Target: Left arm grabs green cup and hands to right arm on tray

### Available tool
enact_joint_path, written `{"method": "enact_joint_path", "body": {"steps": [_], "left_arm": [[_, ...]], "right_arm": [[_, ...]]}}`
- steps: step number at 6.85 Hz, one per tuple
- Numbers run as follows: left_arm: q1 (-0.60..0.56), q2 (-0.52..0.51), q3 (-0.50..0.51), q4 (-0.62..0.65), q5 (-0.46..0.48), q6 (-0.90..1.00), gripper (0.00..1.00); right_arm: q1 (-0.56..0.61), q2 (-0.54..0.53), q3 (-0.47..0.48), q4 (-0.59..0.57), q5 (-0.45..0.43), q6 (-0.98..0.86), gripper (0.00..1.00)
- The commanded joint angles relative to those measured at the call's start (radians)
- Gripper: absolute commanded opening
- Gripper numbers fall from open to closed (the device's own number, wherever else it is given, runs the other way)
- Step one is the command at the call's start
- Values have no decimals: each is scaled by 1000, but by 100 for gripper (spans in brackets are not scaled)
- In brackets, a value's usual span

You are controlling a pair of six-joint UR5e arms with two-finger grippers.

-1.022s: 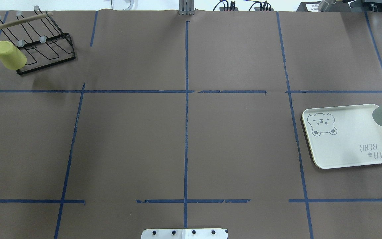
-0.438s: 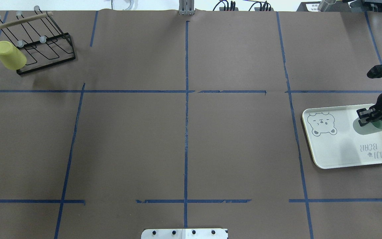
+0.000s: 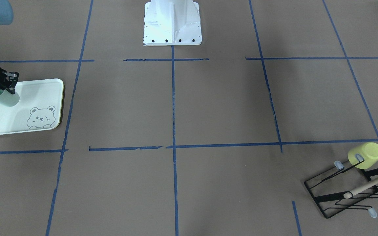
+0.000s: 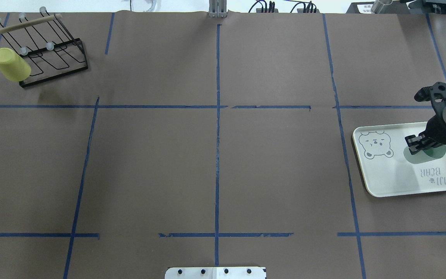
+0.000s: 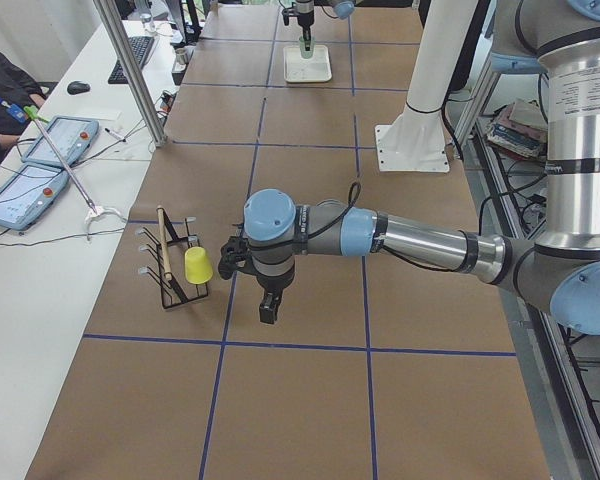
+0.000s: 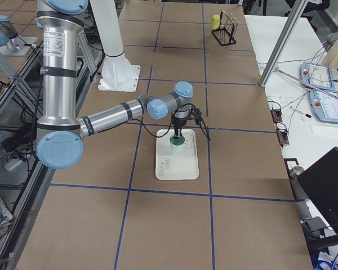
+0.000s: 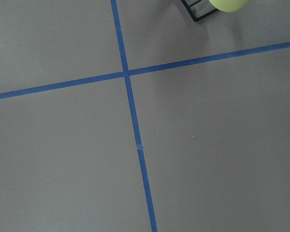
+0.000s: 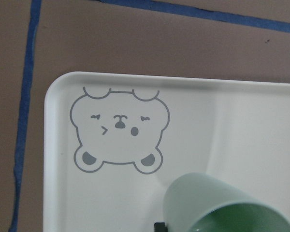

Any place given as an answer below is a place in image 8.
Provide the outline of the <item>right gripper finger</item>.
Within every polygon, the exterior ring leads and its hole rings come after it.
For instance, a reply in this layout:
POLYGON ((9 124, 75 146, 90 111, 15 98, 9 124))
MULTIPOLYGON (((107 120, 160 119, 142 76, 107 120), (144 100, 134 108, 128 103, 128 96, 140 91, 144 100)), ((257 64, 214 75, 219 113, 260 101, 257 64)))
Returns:
POLYGON ((154 223, 154 232, 166 232, 166 225, 164 222, 154 223))

